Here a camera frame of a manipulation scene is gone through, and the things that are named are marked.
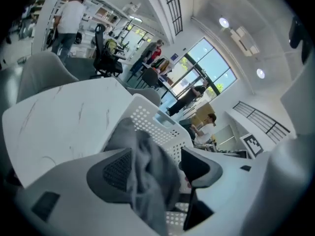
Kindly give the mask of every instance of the white chair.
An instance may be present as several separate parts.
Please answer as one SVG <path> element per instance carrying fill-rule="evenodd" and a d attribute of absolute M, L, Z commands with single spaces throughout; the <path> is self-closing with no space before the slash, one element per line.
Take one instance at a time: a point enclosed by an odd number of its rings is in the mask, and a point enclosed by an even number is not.
<path fill-rule="evenodd" d="M 146 97 L 149 101 L 151 101 L 154 105 L 160 106 L 161 105 L 161 97 L 157 91 L 152 88 L 145 88 L 145 89 L 133 89 L 133 88 L 126 88 L 129 93 L 134 95 L 138 93 L 144 97 Z"/>
<path fill-rule="evenodd" d="M 25 63 L 17 103 L 45 90 L 77 82 L 59 57 L 49 51 L 32 55 Z"/>

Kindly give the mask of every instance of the black railing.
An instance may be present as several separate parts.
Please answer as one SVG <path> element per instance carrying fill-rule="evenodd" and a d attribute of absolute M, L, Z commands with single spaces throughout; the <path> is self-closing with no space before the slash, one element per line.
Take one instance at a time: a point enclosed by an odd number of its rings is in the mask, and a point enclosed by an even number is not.
<path fill-rule="evenodd" d="M 179 34 L 183 31 L 182 11 L 179 0 L 166 0 L 168 8 L 172 15 L 175 34 Z"/>
<path fill-rule="evenodd" d="M 276 120 L 242 101 L 237 103 L 233 109 L 245 116 L 265 132 L 275 144 L 290 133 L 287 128 L 282 126 Z"/>

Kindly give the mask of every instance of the man in white shirt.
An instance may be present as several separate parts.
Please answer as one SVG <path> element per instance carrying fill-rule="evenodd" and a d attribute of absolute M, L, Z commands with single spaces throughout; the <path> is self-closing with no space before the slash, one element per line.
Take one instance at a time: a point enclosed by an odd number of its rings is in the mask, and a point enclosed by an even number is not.
<path fill-rule="evenodd" d="M 64 63 L 79 30 L 85 7 L 84 0 L 73 0 L 65 3 L 55 16 L 54 29 L 57 27 L 58 36 L 53 44 L 52 52 L 57 54 L 62 45 L 60 60 Z"/>
<path fill-rule="evenodd" d="M 215 114 L 208 114 L 206 124 L 202 128 L 198 130 L 194 125 L 190 127 L 191 130 L 196 133 L 194 139 L 195 144 L 204 144 L 211 139 L 211 136 L 213 134 L 213 126 L 216 125 L 216 119 L 217 117 Z"/>

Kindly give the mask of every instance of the air conditioner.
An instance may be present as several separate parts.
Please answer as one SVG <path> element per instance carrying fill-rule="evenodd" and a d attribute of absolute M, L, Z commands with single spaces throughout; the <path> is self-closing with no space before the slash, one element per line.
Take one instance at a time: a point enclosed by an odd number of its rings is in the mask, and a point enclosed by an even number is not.
<path fill-rule="evenodd" d="M 235 41 L 245 56 L 250 57 L 259 53 L 259 49 L 257 48 L 253 38 L 244 27 L 239 27 L 236 31 L 231 29 L 231 34 L 231 38 Z"/>

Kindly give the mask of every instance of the ceiling light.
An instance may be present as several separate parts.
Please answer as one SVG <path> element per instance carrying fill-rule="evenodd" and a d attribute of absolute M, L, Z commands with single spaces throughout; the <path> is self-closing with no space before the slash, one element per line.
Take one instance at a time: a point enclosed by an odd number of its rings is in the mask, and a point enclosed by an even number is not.
<path fill-rule="evenodd" d="M 265 73 L 263 70 L 261 70 L 260 68 L 257 69 L 257 76 L 261 79 L 265 78 Z"/>
<path fill-rule="evenodd" d="M 142 20 L 140 18 L 134 18 L 134 19 L 142 23 Z"/>
<path fill-rule="evenodd" d="M 219 23 L 224 28 L 228 28 L 229 27 L 228 21 L 225 18 L 220 18 L 219 19 Z"/>

